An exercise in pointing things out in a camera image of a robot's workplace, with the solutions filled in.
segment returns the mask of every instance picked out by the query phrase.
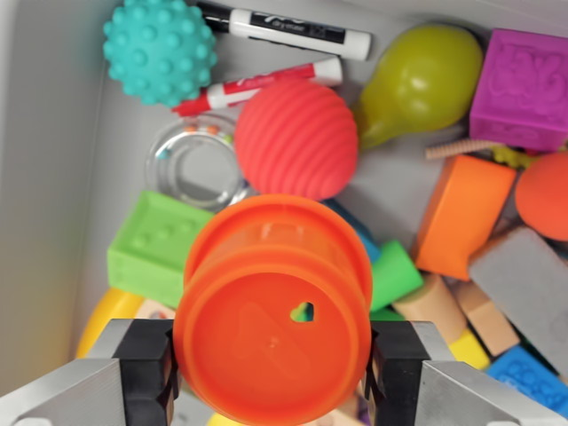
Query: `red ribbed ball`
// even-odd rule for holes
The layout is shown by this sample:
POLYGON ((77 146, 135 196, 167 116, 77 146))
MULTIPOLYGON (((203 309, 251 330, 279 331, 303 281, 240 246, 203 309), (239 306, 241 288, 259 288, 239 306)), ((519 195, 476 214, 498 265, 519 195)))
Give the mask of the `red ribbed ball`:
POLYGON ((287 80, 258 92, 235 131, 242 173, 260 193, 324 200, 345 188, 357 167, 357 127, 331 89, 287 80))

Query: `teal spiky ball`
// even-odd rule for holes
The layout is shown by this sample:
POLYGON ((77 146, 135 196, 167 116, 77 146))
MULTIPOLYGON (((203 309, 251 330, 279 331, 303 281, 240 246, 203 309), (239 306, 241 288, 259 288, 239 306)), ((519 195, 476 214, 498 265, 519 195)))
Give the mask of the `teal spiky ball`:
POLYGON ((126 0, 104 31, 108 74, 143 104, 175 107, 211 83, 215 37, 184 0, 126 0))

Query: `orange plastic cup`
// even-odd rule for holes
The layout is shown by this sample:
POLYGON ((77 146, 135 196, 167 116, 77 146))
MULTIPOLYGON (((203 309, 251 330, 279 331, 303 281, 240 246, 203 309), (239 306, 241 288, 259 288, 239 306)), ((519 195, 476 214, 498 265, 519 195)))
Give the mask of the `orange plastic cup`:
POLYGON ((216 215, 193 244, 174 322, 179 368, 220 414, 291 425, 347 399, 370 353, 370 264, 335 212, 261 195, 216 215), (290 313, 313 305, 313 320, 290 313))

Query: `orange ball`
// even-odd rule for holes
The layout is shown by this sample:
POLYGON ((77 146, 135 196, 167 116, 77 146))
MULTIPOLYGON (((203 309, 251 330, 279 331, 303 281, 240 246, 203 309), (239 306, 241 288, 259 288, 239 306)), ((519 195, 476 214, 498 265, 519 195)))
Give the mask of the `orange ball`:
POLYGON ((568 241, 568 153, 545 155, 527 169, 515 201, 527 225, 545 237, 568 241))

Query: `black marker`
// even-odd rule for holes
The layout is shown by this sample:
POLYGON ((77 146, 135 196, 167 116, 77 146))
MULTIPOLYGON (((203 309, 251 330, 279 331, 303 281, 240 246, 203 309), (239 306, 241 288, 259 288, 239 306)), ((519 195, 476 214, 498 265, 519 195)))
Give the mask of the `black marker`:
POLYGON ((346 59, 366 60, 371 48, 371 35, 361 31, 210 2, 197 5, 212 29, 234 36, 324 51, 346 59))

